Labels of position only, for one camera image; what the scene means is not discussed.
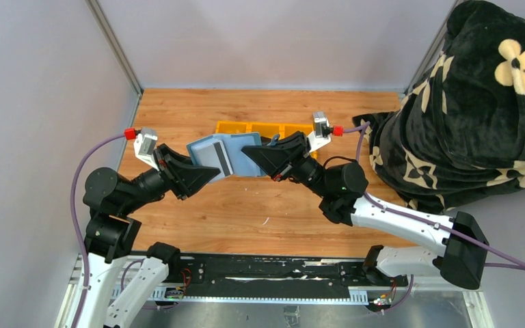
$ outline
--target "gray wall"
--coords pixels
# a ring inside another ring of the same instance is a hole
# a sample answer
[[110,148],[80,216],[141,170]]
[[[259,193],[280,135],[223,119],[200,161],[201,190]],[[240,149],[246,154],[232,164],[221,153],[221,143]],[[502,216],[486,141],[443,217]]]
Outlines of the gray wall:
[[[493,2],[525,18],[525,2]],[[525,262],[525,191],[491,197],[461,210],[476,217],[492,246]],[[489,260],[501,262],[497,257]],[[483,288],[497,328],[525,327],[525,272],[488,268]]]
[[453,4],[100,2],[144,87],[402,91]]
[[135,101],[85,1],[0,1],[0,327],[53,326],[78,250],[73,171]]

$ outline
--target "robotic arm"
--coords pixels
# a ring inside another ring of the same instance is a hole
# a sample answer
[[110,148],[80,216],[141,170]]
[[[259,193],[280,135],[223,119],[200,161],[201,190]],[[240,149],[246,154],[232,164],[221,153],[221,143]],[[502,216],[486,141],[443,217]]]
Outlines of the robotic arm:
[[[477,289],[487,252],[452,234],[409,219],[426,217],[430,221],[486,243],[473,217],[459,213],[455,218],[426,215],[375,199],[366,194],[368,181],[356,161],[324,167],[309,154],[330,142],[333,129],[322,113],[314,114],[315,131],[301,132],[279,140],[272,146],[245,146],[242,153],[253,160],[274,181],[302,184],[321,198],[319,208],[332,223],[374,228],[420,245],[393,249],[381,245],[369,251],[363,270],[374,281],[389,281],[399,275],[441,275],[446,281],[467,289]],[[151,168],[133,180],[102,167],[85,182],[83,202],[90,207],[85,246],[90,263],[90,286],[84,304],[74,299],[66,327],[129,327],[152,290],[180,271],[180,251],[157,243],[148,250],[143,267],[108,308],[114,284],[126,264],[141,223],[129,215],[142,206],[162,200],[168,191],[185,200],[219,175],[214,167],[194,165],[165,144],[157,148],[157,134],[143,128],[136,131],[135,155]],[[79,286],[82,285],[82,271]],[[73,314],[81,311],[77,325]]]
[[[134,141],[136,157],[151,169],[128,180],[108,167],[94,170],[85,181],[83,203],[90,207],[91,219],[85,229],[85,249],[90,266],[85,303],[73,299],[65,327],[129,327],[146,298],[162,281],[180,270],[180,250],[156,243],[147,253],[143,270],[124,289],[110,308],[111,291],[126,264],[141,223],[129,217],[142,206],[162,200],[168,191],[185,200],[196,194],[219,174],[219,169],[193,165],[165,144],[154,149],[156,132],[143,128]],[[85,266],[78,286],[83,285]],[[81,313],[74,323],[76,313]]]
[[[328,125],[319,130],[329,133]],[[368,181],[358,162],[326,168],[309,156],[310,141],[297,132],[274,146],[246,146],[243,152],[274,181],[300,183],[318,195],[319,208],[329,221],[378,229],[420,245],[404,249],[372,247],[364,270],[374,277],[441,275],[461,288],[480,287],[487,251],[440,229],[441,224],[488,245],[474,217],[462,212],[455,218],[426,215],[369,196],[365,192]],[[410,217],[425,218],[435,225]]]

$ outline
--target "wooden floor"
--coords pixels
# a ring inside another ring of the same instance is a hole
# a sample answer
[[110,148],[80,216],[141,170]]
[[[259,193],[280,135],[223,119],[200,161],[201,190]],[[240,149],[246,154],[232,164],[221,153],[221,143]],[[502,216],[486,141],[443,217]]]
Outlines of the wooden floor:
[[[354,115],[398,108],[393,93],[146,90],[134,126],[156,129],[160,144],[187,154],[186,145],[214,133],[218,120],[310,124],[312,112],[321,110],[331,124],[350,127]],[[358,135],[335,138],[319,150],[318,160],[353,157],[357,140]],[[360,163],[370,193],[403,204],[373,173],[366,144]],[[134,157],[130,142],[120,173],[133,178],[148,168]],[[227,178],[188,200],[167,194],[163,201],[134,213],[132,217],[142,222],[134,248],[147,249],[161,241],[182,251],[362,257],[372,245],[411,245],[380,231],[330,223],[317,207],[319,200],[288,181]]]

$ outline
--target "cable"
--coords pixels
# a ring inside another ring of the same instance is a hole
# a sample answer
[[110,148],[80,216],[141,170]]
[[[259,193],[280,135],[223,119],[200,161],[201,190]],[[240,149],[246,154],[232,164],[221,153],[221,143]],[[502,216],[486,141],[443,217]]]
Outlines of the cable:
[[128,273],[128,270],[136,263],[140,263],[140,266],[141,266],[142,263],[144,263],[144,260],[132,261],[132,263],[130,263],[130,264],[128,264],[128,266],[126,266],[126,268],[124,269],[124,272],[122,273],[122,279],[120,280],[120,287],[122,287],[122,292],[124,291],[124,289],[126,289],[126,286],[125,286],[126,273]]
[[506,269],[514,269],[514,270],[521,270],[525,271],[525,267],[516,265],[516,264],[506,264],[506,263],[485,263],[484,267],[487,268],[506,268]]
[[[122,279],[120,280],[120,287],[122,288],[122,292],[124,291],[124,289],[126,289],[126,286],[125,286],[125,282],[126,282],[126,274],[128,273],[129,269],[134,265],[134,264],[137,264],[137,263],[140,263],[143,264],[144,263],[144,260],[135,260],[135,261],[132,261],[132,263],[128,264],[126,266],[126,268],[124,269],[124,272],[122,273]],[[173,308],[174,306],[178,305],[178,303],[176,304],[173,304],[173,305],[156,305],[156,306],[153,306],[153,305],[144,305],[142,306],[142,310],[168,310],[168,309],[171,309]]]
[[[381,205],[380,203],[376,202],[368,193],[365,193],[364,197],[372,205],[374,205],[374,206],[376,206],[376,207],[378,207],[380,209],[383,209],[383,205]],[[393,208],[387,208],[386,211],[389,211],[389,212],[394,213],[394,214],[401,215],[403,217],[414,219],[416,221],[428,224],[430,226],[434,226],[436,224],[436,222],[434,222],[432,220],[424,219],[423,217],[418,217],[417,215],[413,215],[411,213],[406,213],[406,212],[403,212],[401,210],[395,210]],[[497,256],[499,256],[501,258],[504,258],[505,260],[508,260],[508,261],[510,261],[510,262],[512,262],[512,263],[517,265],[517,266],[511,266],[510,264],[490,263],[490,267],[510,268],[510,269],[518,269],[518,270],[524,270],[525,271],[525,262],[522,262],[521,260],[518,260],[517,258],[514,258],[514,257],[512,257],[510,255],[507,255],[507,254],[501,252],[501,251],[498,251],[497,249],[493,248],[492,246],[486,245],[485,243],[481,243],[481,242],[477,241],[476,239],[461,233],[460,231],[448,228],[448,227],[446,227],[444,225],[441,225],[441,224],[440,224],[440,229],[442,229],[443,231],[447,231],[447,232],[449,232],[451,234],[454,234],[455,236],[458,236],[458,237],[462,238],[463,240],[465,240],[467,242],[470,242],[470,243],[472,243],[472,244],[474,244],[474,245],[476,245],[478,247],[481,247],[481,248],[485,249],[486,251],[489,251],[490,253],[493,253],[493,254],[495,254],[495,255],[497,255]]]
[[365,315],[359,317],[359,319],[365,319],[365,318],[371,317],[373,315],[376,315],[376,316],[381,315],[381,316],[383,316],[386,313],[388,313],[389,311],[392,311],[392,310],[395,310],[395,309],[399,308],[407,300],[407,297],[412,293],[413,289],[414,289],[414,275],[411,275],[409,277],[409,286],[407,287],[407,292],[405,292],[405,295],[403,295],[403,297],[401,297],[399,302],[395,303],[394,305],[392,305],[387,310],[380,310],[380,311],[375,311],[375,312],[369,312],[368,314],[365,314]]
[[355,128],[346,128],[343,130],[343,133],[353,133],[353,132],[360,132],[359,135],[359,142],[357,142],[357,152],[355,153],[355,159],[357,163],[359,163],[359,155],[361,154],[361,144],[363,143],[363,137],[365,136],[365,131],[369,127],[370,122],[366,122],[365,124],[359,125]]
[[354,161],[355,161],[354,159],[350,159],[349,157],[333,156],[333,157],[328,158],[328,159],[323,163],[323,167],[326,167],[327,164],[328,164],[330,161],[334,160],[334,159],[344,159],[344,160],[346,160],[346,161],[350,161],[350,162],[354,162]]
[[343,129],[343,133],[353,133],[357,131],[362,131],[366,129],[369,125],[370,125],[370,122],[365,122],[364,124],[356,126],[355,128],[345,128]]
[[79,178],[81,170],[83,169],[83,166],[85,165],[85,162],[96,150],[98,150],[105,144],[108,144],[114,140],[121,139],[123,137],[125,137],[124,133],[120,133],[119,135],[114,135],[113,137],[107,138],[106,140],[103,140],[102,142],[95,145],[89,152],[87,152],[87,154],[85,154],[85,156],[79,162],[79,165],[77,165],[75,174],[73,175],[73,181],[71,182],[71,219],[73,220],[73,228],[75,229],[75,236],[77,237],[77,243],[79,244],[79,251],[81,253],[81,262],[83,263],[83,289],[81,290],[81,295],[79,297],[79,302],[77,304],[75,316],[73,317],[73,322],[71,323],[71,328],[77,327],[79,317],[81,316],[81,312],[83,310],[83,304],[85,304],[85,298],[86,294],[88,293],[88,287],[90,285],[90,262],[88,260],[88,253],[85,250],[85,243],[83,242],[83,235],[81,234],[81,229],[79,228],[79,222],[77,221],[77,210],[75,208],[75,189],[77,188],[77,180]]

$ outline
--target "orange tray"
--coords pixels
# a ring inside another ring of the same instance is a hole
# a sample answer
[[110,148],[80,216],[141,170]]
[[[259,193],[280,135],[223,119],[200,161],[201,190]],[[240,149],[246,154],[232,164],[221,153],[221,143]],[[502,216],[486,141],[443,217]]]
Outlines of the orange tray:
[[[275,135],[280,135],[280,138],[283,139],[297,131],[309,135],[309,133],[313,131],[313,125],[235,121],[218,121],[216,123],[216,133],[234,134],[258,132],[261,137],[269,139]],[[317,159],[317,152],[312,152],[311,157]]]

